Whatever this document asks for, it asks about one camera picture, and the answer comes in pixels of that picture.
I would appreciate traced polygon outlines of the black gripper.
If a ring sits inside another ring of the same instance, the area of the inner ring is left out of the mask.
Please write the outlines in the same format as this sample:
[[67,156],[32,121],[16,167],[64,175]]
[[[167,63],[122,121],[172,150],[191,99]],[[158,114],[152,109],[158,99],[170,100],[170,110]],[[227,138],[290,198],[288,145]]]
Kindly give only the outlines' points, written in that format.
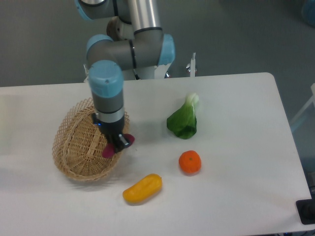
[[120,152],[130,146],[130,135],[123,134],[125,116],[115,122],[103,122],[96,117],[96,113],[91,115],[93,123],[108,141],[108,149],[111,152]]

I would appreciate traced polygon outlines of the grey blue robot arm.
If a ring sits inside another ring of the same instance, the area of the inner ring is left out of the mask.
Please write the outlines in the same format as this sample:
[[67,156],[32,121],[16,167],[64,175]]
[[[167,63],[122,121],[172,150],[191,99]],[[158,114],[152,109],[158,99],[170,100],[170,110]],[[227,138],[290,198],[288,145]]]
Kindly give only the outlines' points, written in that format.
[[175,44],[165,34],[155,0],[77,0],[76,8],[82,18],[96,20],[118,17],[131,24],[133,38],[115,41],[98,34],[86,46],[87,75],[94,102],[92,120],[108,144],[103,157],[109,158],[130,147],[134,137],[123,132],[125,124],[125,70],[171,64],[175,59]]

